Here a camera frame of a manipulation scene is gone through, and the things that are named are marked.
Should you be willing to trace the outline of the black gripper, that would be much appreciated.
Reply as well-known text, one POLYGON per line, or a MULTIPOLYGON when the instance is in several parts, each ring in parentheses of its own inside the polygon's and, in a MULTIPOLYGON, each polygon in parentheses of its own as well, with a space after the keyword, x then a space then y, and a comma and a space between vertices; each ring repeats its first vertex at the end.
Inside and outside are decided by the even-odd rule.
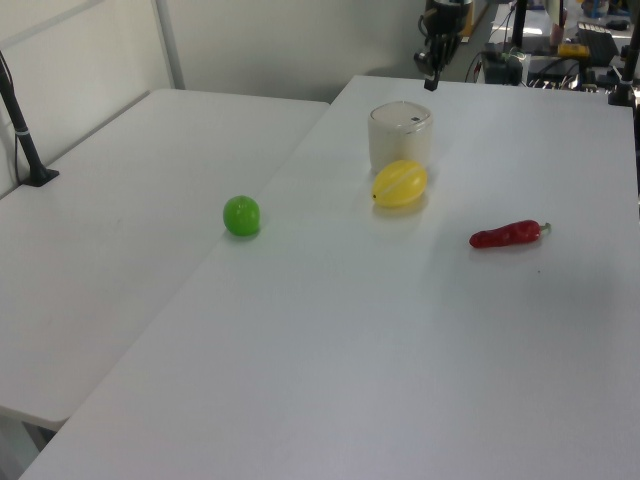
POLYGON ((414 55, 414 61, 420 70, 425 70, 426 90, 437 89, 442 70, 450 63, 461 43, 461 33, 471 7, 471 1, 425 1, 424 11, 418 20, 424 49, 414 55))

